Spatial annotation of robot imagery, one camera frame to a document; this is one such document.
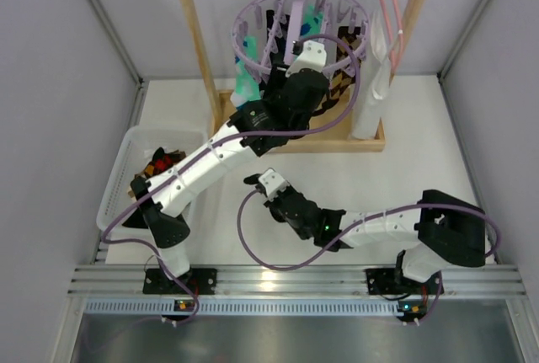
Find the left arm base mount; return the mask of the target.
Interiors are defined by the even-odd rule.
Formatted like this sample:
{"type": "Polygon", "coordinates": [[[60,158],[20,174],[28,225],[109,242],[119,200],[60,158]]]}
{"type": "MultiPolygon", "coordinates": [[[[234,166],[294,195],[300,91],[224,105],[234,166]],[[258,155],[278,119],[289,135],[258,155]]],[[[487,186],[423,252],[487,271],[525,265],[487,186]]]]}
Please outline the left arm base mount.
{"type": "MultiPolygon", "coordinates": [[[[197,296],[211,296],[215,294],[217,284],[217,270],[210,268],[191,268],[179,280],[197,296]]],[[[158,268],[147,269],[142,287],[146,295],[179,295],[187,292],[158,268]]]]}

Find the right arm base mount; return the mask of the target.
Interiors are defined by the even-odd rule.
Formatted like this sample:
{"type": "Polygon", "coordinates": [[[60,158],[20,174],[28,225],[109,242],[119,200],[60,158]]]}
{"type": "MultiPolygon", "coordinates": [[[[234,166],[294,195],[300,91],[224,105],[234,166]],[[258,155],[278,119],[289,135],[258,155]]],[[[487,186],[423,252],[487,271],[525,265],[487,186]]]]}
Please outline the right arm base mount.
{"type": "Polygon", "coordinates": [[[396,299],[403,296],[435,295],[439,285],[439,275],[432,275],[427,281],[419,282],[403,276],[394,268],[370,268],[365,271],[368,294],[396,299]]]}

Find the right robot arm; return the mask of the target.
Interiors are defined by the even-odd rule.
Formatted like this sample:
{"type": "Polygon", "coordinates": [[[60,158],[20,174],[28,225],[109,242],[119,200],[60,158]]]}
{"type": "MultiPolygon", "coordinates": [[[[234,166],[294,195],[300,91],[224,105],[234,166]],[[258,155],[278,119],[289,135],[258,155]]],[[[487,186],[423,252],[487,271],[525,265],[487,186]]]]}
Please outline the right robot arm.
{"type": "Polygon", "coordinates": [[[424,191],[417,208],[393,214],[324,209],[291,186],[264,205],[300,239],[329,252],[399,245],[393,269],[368,273],[372,295],[433,294],[439,271],[483,267],[487,258],[483,210],[439,190],[424,191]]]}

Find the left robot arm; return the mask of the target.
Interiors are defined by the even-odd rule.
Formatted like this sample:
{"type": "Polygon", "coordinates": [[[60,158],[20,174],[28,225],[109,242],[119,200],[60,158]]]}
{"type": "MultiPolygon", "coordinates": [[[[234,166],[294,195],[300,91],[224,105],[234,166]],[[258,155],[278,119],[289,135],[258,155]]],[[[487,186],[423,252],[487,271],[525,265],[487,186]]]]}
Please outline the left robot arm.
{"type": "Polygon", "coordinates": [[[149,180],[132,180],[136,214],[149,228],[169,279],[190,269],[184,208],[228,172],[304,136],[329,86],[320,66],[275,66],[262,98],[236,110],[204,146],[149,180]]]}

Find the purple round clip hanger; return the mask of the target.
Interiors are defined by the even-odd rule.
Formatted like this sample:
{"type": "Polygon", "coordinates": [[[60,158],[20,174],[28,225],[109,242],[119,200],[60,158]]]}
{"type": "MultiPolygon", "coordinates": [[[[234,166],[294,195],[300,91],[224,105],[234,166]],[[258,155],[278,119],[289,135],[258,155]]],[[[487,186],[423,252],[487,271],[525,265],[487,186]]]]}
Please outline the purple round clip hanger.
{"type": "Polygon", "coordinates": [[[319,34],[331,35],[339,26],[363,28],[363,41],[354,50],[356,57],[365,57],[366,42],[371,17],[356,0],[254,0],[242,9],[232,24],[232,48],[235,56],[244,61],[253,78],[265,83],[270,76],[272,63],[282,58],[290,65],[297,57],[294,42],[300,38],[303,13],[314,5],[323,11],[319,34]],[[257,58],[251,60],[243,49],[246,36],[257,40],[257,58]]]}

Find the argyle red orange sock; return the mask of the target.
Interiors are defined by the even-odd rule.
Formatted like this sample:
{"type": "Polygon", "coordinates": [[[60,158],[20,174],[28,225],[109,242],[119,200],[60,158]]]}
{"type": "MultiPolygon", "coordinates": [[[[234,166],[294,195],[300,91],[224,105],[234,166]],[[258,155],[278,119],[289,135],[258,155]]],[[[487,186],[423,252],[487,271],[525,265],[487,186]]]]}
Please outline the argyle red orange sock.
{"type": "Polygon", "coordinates": [[[186,153],[180,150],[174,150],[172,152],[166,152],[163,147],[159,147],[152,155],[152,160],[141,171],[141,174],[150,179],[153,176],[157,176],[163,172],[166,172],[173,165],[181,162],[186,158],[186,153]]]}

